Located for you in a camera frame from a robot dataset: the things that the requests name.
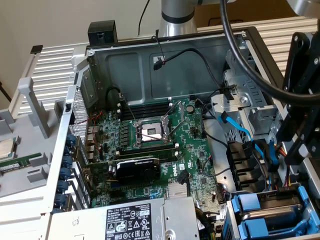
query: power supply label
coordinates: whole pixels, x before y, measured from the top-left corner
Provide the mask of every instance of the power supply label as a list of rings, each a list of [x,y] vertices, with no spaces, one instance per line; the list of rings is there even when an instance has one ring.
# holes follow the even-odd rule
[[[151,204],[106,211],[105,240],[151,240]]]

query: warning label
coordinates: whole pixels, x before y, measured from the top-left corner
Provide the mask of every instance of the warning label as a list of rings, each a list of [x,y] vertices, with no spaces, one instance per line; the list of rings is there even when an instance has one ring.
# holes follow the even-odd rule
[[[151,240],[151,205],[109,209],[106,212],[105,240]]]

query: green circuit board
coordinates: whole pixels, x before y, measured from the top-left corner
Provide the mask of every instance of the green circuit board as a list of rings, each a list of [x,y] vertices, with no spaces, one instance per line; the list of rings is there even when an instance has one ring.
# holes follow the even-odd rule
[[[207,138],[202,138],[200,111],[196,108],[195,101],[185,99],[176,99],[171,101],[175,104],[181,101],[184,111],[184,122],[177,128],[171,136],[174,143],[179,144],[178,149],[150,151],[135,154],[130,157],[153,157],[159,158],[161,165],[160,179],[155,180],[152,184],[142,183],[135,185],[120,185],[116,181],[107,181],[108,164],[117,162],[117,147],[125,150],[135,149],[136,128],[133,126],[133,120],[117,121],[116,112],[103,112],[101,117],[95,123],[101,133],[98,145],[107,143],[108,151],[103,153],[103,157],[94,150],[92,163],[87,167],[90,168],[93,181],[96,183],[97,196],[92,199],[91,206],[103,207],[110,204],[121,203],[126,200],[142,200],[150,198],[166,197],[168,184],[176,183],[177,177],[184,169],[190,175],[190,195],[193,196],[195,204],[204,211],[217,212],[219,205],[217,201],[212,201],[212,193],[216,190],[216,180],[212,177],[206,177],[202,174],[199,163],[203,164],[211,155]],[[188,113],[187,106],[193,106],[194,112]],[[173,109],[169,115],[169,126],[173,129],[181,122],[181,113],[179,107]],[[214,174],[214,168],[208,163],[205,171]]]

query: white wall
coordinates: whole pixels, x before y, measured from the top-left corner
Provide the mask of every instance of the white wall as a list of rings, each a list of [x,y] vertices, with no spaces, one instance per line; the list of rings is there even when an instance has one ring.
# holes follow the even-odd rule
[[[119,39],[138,35],[147,0],[0,0],[0,81],[13,96],[34,45],[88,42],[91,22],[115,20]],[[161,0],[151,0],[140,34],[159,28]],[[0,109],[9,102],[0,93]]]

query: motherboard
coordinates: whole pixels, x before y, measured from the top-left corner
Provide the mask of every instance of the motherboard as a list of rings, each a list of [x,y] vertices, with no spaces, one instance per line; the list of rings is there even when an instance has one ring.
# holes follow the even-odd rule
[[[202,133],[201,106],[184,98],[94,113],[86,143],[90,164],[84,169],[95,192],[91,206],[192,196],[198,208],[218,212],[216,180],[203,174],[214,174],[214,160]],[[151,108],[162,113],[152,115]],[[139,164],[145,162],[153,170],[147,167],[141,176]]]

